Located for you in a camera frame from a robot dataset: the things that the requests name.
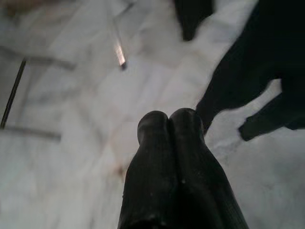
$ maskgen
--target black fabric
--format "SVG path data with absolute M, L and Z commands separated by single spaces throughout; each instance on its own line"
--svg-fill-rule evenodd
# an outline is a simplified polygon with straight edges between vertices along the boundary
M 199 24 L 213 13 L 212 0 L 174 0 L 176 15 L 184 41 L 190 41 Z
M 297 7 L 297 2 L 261 0 L 257 3 L 197 105 L 204 133 L 219 112 L 246 105 L 273 79 L 281 79 L 282 93 L 247 118 L 239 128 L 241 137 L 250 140 L 283 126 L 304 128 L 305 33 Z
M 118 229 L 247 229 L 192 109 L 148 113 L 126 175 Z

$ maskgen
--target white floor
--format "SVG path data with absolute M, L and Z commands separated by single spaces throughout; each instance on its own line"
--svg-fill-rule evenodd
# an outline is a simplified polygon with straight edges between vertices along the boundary
M 0 229 L 114 229 L 137 124 L 197 104 L 255 0 L 221 0 L 197 38 L 181 42 L 169 0 L 114 5 L 128 67 L 117 66 L 103 1 L 44 7 L 19 24 L 0 19 L 0 47 L 75 65 L 26 66 L 9 124 L 60 132 L 60 142 L 0 134 Z M 21 58 L 0 52 L 4 109 Z M 305 225 L 305 131 L 280 129 L 250 142 L 237 128 L 279 92 L 274 82 L 248 106 L 219 114 L 206 142 L 222 164 L 252 229 Z

